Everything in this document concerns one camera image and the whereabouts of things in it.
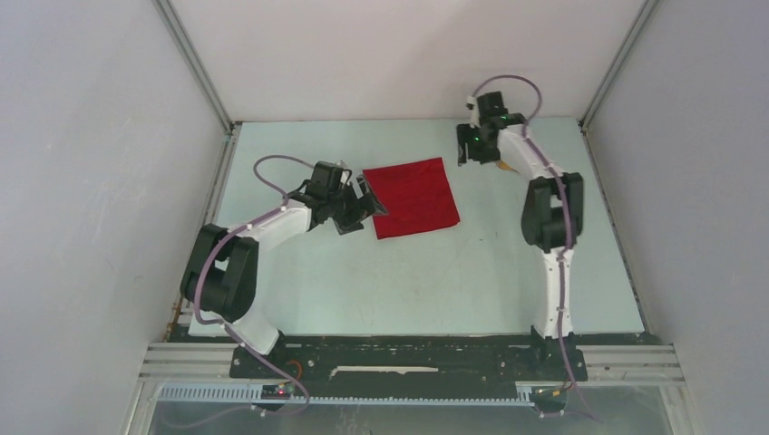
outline white tabletop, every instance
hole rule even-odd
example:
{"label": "white tabletop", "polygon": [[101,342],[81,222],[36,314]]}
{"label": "white tabletop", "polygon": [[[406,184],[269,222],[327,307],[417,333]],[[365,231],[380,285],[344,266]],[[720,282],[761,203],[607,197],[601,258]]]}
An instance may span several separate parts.
{"label": "white tabletop", "polygon": [[[275,207],[279,195],[252,173],[268,154],[310,163],[343,160],[353,171],[442,157],[461,222],[431,233],[377,240],[345,236],[330,221],[260,253],[255,304],[286,334],[525,334],[543,290],[534,247],[521,235],[527,183],[493,164],[456,165],[460,121],[251,122],[243,125],[217,224]],[[643,331],[635,297],[575,120],[532,123],[538,144],[585,179],[585,224],[571,275],[574,330]],[[286,190],[310,169],[270,160],[260,172]],[[220,334],[196,322],[192,335]]]}

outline gray wall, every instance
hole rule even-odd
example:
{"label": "gray wall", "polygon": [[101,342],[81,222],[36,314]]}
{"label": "gray wall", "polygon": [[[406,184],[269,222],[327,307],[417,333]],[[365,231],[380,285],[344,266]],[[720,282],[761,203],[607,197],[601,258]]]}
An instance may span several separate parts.
{"label": "gray wall", "polygon": [[769,3],[668,0],[589,138],[709,434],[767,433]]}
{"label": "gray wall", "polygon": [[150,0],[0,4],[0,427],[116,433],[222,132]]}

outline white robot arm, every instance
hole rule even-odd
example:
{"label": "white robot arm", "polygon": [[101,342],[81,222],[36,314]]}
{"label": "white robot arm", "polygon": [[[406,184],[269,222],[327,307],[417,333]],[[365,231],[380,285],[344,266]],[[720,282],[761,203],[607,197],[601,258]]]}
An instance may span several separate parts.
{"label": "white robot arm", "polygon": [[543,338],[559,336],[560,261],[565,271],[560,333],[569,335],[572,332],[569,275],[573,250],[562,251],[566,245],[566,231],[555,177],[560,177],[566,186],[572,221],[572,245],[582,230],[582,177],[577,173],[564,172],[541,151],[537,150],[539,154],[535,152],[524,137],[524,134],[528,134],[522,128],[525,120],[519,113],[507,112],[500,92],[490,92],[478,98],[469,97],[467,107],[471,110],[470,123],[457,126],[459,164],[461,166],[468,160],[479,161],[481,164],[493,161],[501,168],[518,172],[529,181],[521,230],[527,243],[538,248],[540,274],[545,282],[534,329]]}
{"label": "white robot arm", "polygon": [[[312,177],[299,188],[288,192],[280,208],[251,223],[232,228],[206,225],[198,233],[181,281],[181,293],[188,300],[200,300],[200,310],[213,312],[222,327],[261,354],[275,345],[280,332],[253,304],[257,287],[258,255],[289,238],[306,233],[332,219],[336,230],[344,235],[363,228],[362,221],[373,215],[386,214],[365,178],[357,177],[357,190],[352,171],[344,163],[320,161]],[[224,242],[216,259],[227,261],[222,268],[206,267],[209,255]],[[203,277],[202,288],[199,288]]]}

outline clear acrylic panel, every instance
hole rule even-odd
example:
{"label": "clear acrylic panel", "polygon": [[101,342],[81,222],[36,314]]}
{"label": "clear acrylic panel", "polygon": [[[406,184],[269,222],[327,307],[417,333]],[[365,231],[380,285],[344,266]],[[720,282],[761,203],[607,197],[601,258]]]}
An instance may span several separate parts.
{"label": "clear acrylic panel", "polygon": [[[174,402],[157,404],[150,433],[156,435],[203,434],[315,434],[381,435],[441,434],[672,434],[659,388],[601,387],[583,391],[593,411],[603,420],[596,423],[577,415],[541,420],[522,406],[381,406],[311,405],[295,416],[261,416],[249,406],[228,403]],[[567,410],[581,409],[571,394]],[[237,407],[214,420],[208,417]],[[175,429],[176,425],[187,426]]]}

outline red cloth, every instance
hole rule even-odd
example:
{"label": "red cloth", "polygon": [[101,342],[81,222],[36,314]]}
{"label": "red cloth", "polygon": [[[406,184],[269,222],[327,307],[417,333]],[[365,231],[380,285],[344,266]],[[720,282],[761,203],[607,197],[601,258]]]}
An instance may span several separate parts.
{"label": "red cloth", "polygon": [[374,216],[376,238],[406,236],[459,223],[452,188],[441,158],[364,169],[387,216]]}

